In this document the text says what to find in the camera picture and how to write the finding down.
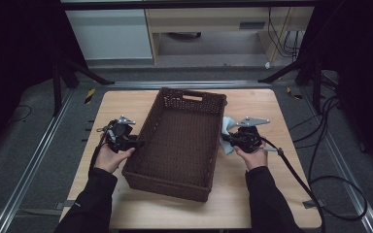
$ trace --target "black stand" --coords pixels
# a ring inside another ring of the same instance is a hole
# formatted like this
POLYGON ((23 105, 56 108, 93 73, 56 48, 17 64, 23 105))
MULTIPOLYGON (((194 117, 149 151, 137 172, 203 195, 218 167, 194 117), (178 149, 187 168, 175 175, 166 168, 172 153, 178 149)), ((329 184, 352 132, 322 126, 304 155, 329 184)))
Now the black stand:
POLYGON ((317 113, 321 113, 320 99, 321 99, 321 84, 322 84, 322 58, 325 51, 334 39, 336 31, 336 22, 340 20, 340 9, 344 2, 338 3, 335 10, 332 12, 324 27, 319 31, 314 40, 308 45, 307 49, 301 50, 297 59, 290 65, 284 67, 274 75, 260 80, 260 83, 272 83, 286 73, 299 69, 296 77, 298 85, 305 85, 309 80, 313 80, 313 106, 317 113))
POLYGON ((65 81, 65 84, 68 88, 76 88, 79 84, 79 81, 75 74, 71 71, 71 68, 78 70, 82 74, 88 76, 90 79, 95 80, 96 82, 107 85, 114 84, 115 82, 107 81, 101 77, 93 74, 88 69, 80 66, 79 64, 69 60, 69 59, 60 59, 53 62, 53 96, 54 96, 54 110, 53 116, 56 116, 59 113, 59 110, 62 108, 62 91, 60 85, 60 78, 65 81))
MULTIPOLYGON (((78 78, 75 76, 74 72, 78 71, 90 79, 96 82, 107 85, 114 84, 115 82, 104 80, 103 78, 97 76, 96 74, 89 71, 83 65, 80 65, 72 61, 65 52, 63 52, 60 44, 55 39, 52 31, 49 30, 49 26, 43 22, 42 15, 34 6, 20 6, 22 13, 26 18, 30 19, 30 26, 32 27, 38 41, 40 42, 44 52, 50 58, 52 64, 52 78, 53 78, 53 96, 54 96, 54 111, 53 115, 56 116, 62 107, 62 93, 61 93, 61 78, 64 80, 68 88, 76 88, 79 84, 78 78)), ((56 17, 59 10, 52 9, 52 12, 45 12, 56 17)))

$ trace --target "metal bracket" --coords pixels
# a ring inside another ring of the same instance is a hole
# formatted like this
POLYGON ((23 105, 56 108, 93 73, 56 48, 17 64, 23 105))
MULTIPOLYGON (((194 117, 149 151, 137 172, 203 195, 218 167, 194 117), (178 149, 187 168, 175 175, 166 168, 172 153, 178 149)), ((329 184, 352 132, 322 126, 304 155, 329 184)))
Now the metal bracket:
POLYGON ((64 202, 56 202, 53 207, 56 210, 62 211, 64 207, 72 207, 75 203, 75 200, 66 200, 64 202))
POLYGON ((129 118, 121 115, 118 119, 119 124, 135 124, 135 121, 130 120, 129 118))
MULTIPOLYGON (((323 202, 323 200, 318 200, 318 203, 320 203, 321 207, 326 206, 325 202, 323 202)), ((304 201, 304 202, 302 202, 302 204, 304 204, 305 209, 311 209, 311 208, 317 207, 317 205, 314 203, 313 200, 304 201)))
POLYGON ((241 127, 251 127, 251 126, 256 126, 256 125, 259 125, 259 124, 266 124, 266 123, 269 123, 269 122, 270 122, 269 119, 252 118, 252 117, 246 116, 244 119, 237 122, 236 125, 241 126, 241 127))

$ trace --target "black curtain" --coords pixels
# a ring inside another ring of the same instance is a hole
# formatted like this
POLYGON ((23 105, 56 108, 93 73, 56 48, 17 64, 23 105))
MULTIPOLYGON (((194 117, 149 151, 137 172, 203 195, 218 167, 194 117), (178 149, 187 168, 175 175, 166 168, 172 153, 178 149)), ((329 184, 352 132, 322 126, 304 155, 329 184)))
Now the black curtain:
POLYGON ((52 64, 59 56, 87 68, 66 14, 38 11, 35 4, 39 2, 0 1, 0 133, 22 92, 52 79, 52 64))
MULTIPOLYGON (((373 0, 336 1, 317 7, 299 57, 311 49, 316 52, 312 54, 321 59, 324 70, 338 73, 337 94, 363 148, 373 153, 373 0), (334 20, 326 27, 329 30, 321 37, 321 42, 309 48, 331 16, 335 16, 334 20)), ((313 78, 314 67, 313 62, 302 67, 297 83, 308 83, 313 78)))

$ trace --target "hand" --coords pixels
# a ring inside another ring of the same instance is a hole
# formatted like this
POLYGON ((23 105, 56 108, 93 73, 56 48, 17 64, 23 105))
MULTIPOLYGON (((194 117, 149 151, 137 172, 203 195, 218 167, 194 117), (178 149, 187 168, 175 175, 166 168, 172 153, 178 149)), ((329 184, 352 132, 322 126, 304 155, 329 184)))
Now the hand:
POLYGON ((127 151, 115 153, 107 144, 104 144, 99 150, 94 167, 112 174, 117 170, 123 160, 131 156, 133 151, 135 151, 135 149, 131 148, 127 151))
POLYGON ((244 159, 245 164, 247 165, 248 171, 256 167, 268 166, 268 151, 263 150, 265 147, 265 142, 262 141, 262 145, 258 150, 255 150, 251 153, 246 153, 241 150, 239 147, 234 147, 235 152, 244 159))

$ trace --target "white cabinet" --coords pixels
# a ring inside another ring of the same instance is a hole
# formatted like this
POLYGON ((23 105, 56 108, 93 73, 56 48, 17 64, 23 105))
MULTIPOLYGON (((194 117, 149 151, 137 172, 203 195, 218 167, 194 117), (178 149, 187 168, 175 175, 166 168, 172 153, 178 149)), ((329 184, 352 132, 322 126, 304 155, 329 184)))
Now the white cabinet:
MULTIPOLYGON (((85 1, 99 0, 62 0, 85 1)), ((112 64, 111 61, 121 59, 152 62, 144 10, 67 11, 66 14, 89 66, 95 61, 112 64)))

